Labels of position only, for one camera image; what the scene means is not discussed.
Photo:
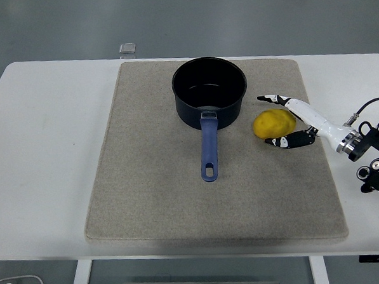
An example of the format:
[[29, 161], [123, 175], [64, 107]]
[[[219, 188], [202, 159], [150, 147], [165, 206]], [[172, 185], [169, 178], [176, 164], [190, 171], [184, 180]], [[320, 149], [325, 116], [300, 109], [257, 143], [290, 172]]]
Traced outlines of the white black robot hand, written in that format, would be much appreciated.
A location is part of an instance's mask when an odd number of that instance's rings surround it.
[[348, 154], [352, 151], [349, 144], [358, 137], [358, 133], [350, 125], [332, 123], [308, 103], [299, 99], [282, 95], [261, 95], [257, 97], [257, 100], [284, 106], [307, 126], [310, 126], [315, 136], [328, 140], [331, 148], [336, 152]]

